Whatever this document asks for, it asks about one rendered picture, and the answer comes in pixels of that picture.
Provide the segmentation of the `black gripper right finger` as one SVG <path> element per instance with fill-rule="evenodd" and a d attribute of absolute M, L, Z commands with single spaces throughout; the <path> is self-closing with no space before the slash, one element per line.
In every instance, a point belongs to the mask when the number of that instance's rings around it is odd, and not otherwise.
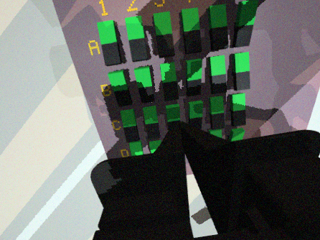
<path fill-rule="evenodd" d="M 320 132 L 290 131 L 226 140 L 183 121 L 183 150 L 218 234 L 236 231 L 245 168 L 280 159 L 320 155 Z"/>

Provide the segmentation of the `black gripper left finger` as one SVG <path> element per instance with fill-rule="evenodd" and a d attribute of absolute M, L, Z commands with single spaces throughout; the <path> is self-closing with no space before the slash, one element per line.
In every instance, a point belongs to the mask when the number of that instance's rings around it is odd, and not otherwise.
<path fill-rule="evenodd" d="M 187 169 L 181 127 L 174 122 L 154 153 L 98 163 L 90 179 L 104 207 L 113 198 L 175 191 L 182 220 L 189 219 Z"/>

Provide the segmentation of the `switch panel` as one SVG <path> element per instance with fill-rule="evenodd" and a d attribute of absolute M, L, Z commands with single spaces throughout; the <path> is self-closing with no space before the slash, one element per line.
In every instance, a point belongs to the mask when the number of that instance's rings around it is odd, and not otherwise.
<path fill-rule="evenodd" d="M 174 122 L 234 141 L 307 130 L 320 0 L 52 0 L 108 159 Z"/>

